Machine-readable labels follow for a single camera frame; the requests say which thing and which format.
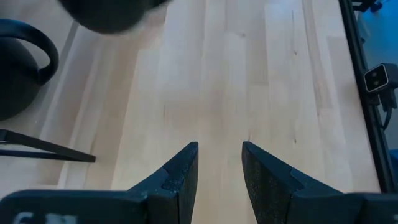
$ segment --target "kettlebell handle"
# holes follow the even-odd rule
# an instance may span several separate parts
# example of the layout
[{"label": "kettlebell handle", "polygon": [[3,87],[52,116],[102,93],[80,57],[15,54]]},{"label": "kettlebell handle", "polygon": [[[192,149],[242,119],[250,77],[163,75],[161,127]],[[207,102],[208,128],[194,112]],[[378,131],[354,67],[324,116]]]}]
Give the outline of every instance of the kettlebell handle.
[{"label": "kettlebell handle", "polygon": [[57,71],[59,65],[58,50],[54,43],[35,27],[21,21],[0,19],[0,37],[13,37],[25,40],[42,49],[50,59],[50,63],[39,70],[37,81],[44,85]]}]

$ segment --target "light wood surface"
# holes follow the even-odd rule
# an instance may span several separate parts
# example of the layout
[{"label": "light wood surface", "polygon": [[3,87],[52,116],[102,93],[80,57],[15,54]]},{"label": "light wood surface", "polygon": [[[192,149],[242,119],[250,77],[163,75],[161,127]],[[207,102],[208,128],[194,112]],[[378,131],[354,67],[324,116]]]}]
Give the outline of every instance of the light wood surface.
[{"label": "light wood surface", "polygon": [[338,190],[380,191],[337,0],[174,0],[121,36],[79,27],[64,63],[40,136],[97,162],[2,179],[124,190],[198,141],[193,223],[255,223],[252,141]]}]

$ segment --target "black kettlebell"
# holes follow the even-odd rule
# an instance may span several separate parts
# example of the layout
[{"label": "black kettlebell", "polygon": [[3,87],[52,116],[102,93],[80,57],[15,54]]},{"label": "black kettlebell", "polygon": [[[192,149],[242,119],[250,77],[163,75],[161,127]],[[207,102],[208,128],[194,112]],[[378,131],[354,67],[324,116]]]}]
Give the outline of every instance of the black kettlebell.
[{"label": "black kettlebell", "polygon": [[[41,48],[50,63],[39,69],[32,54],[16,39]],[[27,108],[57,68],[57,48],[46,35],[26,23],[0,19],[0,121]]]},{"label": "black kettlebell", "polygon": [[168,0],[59,0],[69,14],[87,29],[116,34],[137,24],[146,11]]}]

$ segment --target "wooden table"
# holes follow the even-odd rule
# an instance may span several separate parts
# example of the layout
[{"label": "wooden table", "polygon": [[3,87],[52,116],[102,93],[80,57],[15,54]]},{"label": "wooden table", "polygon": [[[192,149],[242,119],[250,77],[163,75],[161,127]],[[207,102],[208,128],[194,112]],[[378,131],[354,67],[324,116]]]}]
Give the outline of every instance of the wooden table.
[{"label": "wooden table", "polygon": [[97,162],[46,164],[36,184],[128,189],[198,141],[193,223],[255,223],[252,141],[338,190],[380,191],[338,0],[175,0],[122,36],[79,27],[64,63],[42,131]]}]

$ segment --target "small camera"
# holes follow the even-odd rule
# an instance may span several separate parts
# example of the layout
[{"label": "small camera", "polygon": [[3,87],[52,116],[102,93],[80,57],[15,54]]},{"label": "small camera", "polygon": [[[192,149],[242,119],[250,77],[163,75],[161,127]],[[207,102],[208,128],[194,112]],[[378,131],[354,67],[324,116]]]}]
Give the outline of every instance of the small camera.
[{"label": "small camera", "polygon": [[398,66],[393,63],[382,63],[364,74],[368,93],[380,93],[398,87]]}]

